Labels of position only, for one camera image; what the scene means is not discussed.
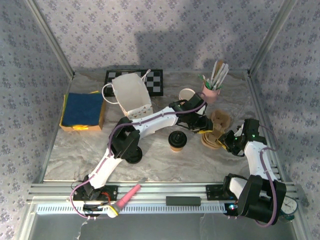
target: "gauge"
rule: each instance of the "gauge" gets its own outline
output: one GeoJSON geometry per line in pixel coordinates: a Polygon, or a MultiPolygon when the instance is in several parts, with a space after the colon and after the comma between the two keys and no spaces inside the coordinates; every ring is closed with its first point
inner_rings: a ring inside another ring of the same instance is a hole
{"type": "Polygon", "coordinates": [[[282,207],[281,207],[281,212],[284,215],[293,215],[298,209],[298,203],[296,200],[289,196],[285,196],[283,199],[282,207]]]}

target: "pen holder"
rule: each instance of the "pen holder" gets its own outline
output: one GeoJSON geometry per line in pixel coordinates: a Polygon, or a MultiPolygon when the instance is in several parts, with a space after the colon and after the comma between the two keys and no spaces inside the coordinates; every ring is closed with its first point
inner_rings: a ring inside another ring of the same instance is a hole
{"type": "Polygon", "coordinates": [[[202,95],[201,97],[208,104],[214,103],[217,100],[218,95],[220,95],[220,89],[219,90],[210,90],[204,84],[202,85],[202,92],[205,94],[205,96],[202,95]]]}

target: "wallpaper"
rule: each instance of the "wallpaper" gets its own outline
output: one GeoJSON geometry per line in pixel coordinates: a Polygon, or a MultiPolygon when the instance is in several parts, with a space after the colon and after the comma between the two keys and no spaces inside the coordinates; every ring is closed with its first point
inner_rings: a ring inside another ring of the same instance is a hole
{"type": "Polygon", "coordinates": [[[24,2],[0,7],[0,239],[12,239],[69,80],[24,2]]]}
{"type": "Polygon", "coordinates": [[[300,0],[256,76],[288,176],[320,240],[320,2],[300,0]]]}
{"type": "Polygon", "coordinates": [[[248,69],[283,0],[37,0],[71,67],[248,69]]]}

